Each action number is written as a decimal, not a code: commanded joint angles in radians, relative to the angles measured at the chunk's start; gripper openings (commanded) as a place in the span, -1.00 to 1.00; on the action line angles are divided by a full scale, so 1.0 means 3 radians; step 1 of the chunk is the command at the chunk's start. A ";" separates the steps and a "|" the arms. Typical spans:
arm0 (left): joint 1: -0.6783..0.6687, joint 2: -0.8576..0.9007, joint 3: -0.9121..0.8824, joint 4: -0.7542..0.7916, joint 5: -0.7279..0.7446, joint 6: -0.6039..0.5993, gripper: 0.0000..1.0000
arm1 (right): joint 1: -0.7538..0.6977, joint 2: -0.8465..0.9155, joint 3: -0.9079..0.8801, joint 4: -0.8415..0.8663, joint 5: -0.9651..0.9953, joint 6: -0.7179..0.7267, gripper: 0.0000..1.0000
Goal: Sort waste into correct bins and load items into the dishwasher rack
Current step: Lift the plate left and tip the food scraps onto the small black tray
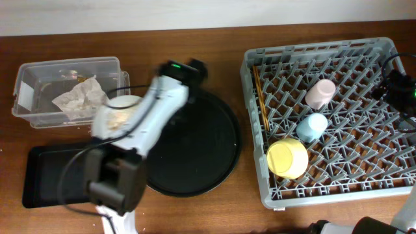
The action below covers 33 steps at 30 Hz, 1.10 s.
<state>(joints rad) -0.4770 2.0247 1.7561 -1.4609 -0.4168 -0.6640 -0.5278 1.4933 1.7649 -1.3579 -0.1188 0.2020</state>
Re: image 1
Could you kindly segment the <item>grey plate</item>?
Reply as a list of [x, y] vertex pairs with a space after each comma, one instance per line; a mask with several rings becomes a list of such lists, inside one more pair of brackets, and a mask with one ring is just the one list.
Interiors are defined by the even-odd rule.
[[141, 97], [133, 95], [118, 96], [110, 99], [105, 103], [105, 106], [114, 110], [124, 110], [137, 106], [141, 99]]

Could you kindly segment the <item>yellow plastic bowl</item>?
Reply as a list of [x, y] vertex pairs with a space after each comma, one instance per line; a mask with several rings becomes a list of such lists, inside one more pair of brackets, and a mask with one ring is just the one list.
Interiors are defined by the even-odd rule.
[[266, 162], [275, 175], [296, 179], [306, 172], [309, 159], [305, 146], [299, 140], [284, 138], [268, 147]]

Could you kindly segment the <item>peanut shells and rice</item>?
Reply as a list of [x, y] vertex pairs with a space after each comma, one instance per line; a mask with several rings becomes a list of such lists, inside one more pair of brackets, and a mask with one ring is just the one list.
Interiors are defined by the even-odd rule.
[[107, 128], [115, 131], [130, 118], [129, 110], [112, 110], [107, 114]]

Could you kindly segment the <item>blue plastic cup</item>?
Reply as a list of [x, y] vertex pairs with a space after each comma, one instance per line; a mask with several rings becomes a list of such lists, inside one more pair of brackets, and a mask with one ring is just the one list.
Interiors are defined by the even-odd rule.
[[296, 134], [300, 140], [312, 142], [318, 139], [327, 127], [327, 118], [323, 114], [313, 113], [297, 125]]

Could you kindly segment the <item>pink plastic cup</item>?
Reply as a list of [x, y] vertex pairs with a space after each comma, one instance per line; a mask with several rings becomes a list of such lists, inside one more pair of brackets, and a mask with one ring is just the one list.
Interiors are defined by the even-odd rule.
[[336, 86], [329, 79], [318, 81], [305, 95], [305, 102], [312, 109], [320, 109], [327, 105], [335, 94]]

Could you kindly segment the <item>white tissue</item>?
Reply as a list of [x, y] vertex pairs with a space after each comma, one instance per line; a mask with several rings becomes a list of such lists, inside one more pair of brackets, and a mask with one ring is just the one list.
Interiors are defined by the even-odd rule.
[[108, 101], [106, 93], [102, 90], [96, 76], [87, 78], [85, 81], [75, 85], [69, 92], [56, 97], [52, 103], [55, 104], [69, 120], [91, 118], [96, 109], [103, 102]]

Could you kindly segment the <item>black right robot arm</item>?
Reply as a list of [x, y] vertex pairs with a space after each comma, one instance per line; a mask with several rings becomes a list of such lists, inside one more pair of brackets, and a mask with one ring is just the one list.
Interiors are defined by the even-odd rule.
[[[399, 119], [392, 137], [415, 134], [415, 124], [409, 121], [415, 117], [415, 79], [392, 69], [386, 72], [389, 62], [397, 57], [415, 57], [411, 53], [397, 53], [386, 59], [382, 65], [382, 82], [371, 93], [376, 100], [382, 100], [399, 113]], [[364, 217], [355, 226], [338, 226], [327, 220], [311, 224], [308, 233], [415, 233], [415, 189], [413, 188], [405, 205], [394, 216], [390, 224], [371, 217]]]

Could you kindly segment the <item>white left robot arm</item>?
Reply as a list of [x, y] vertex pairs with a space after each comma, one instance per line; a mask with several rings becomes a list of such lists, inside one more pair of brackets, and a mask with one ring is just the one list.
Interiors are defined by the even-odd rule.
[[[105, 101], [92, 122], [92, 143], [64, 166], [57, 200], [67, 210], [98, 216], [105, 233], [136, 233], [135, 209], [146, 188], [146, 157], [166, 124], [199, 91], [206, 65], [161, 64], [144, 97], [124, 95]], [[70, 207], [64, 180], [72, 164], [84, 158], [84, 192], [95, 211]]]

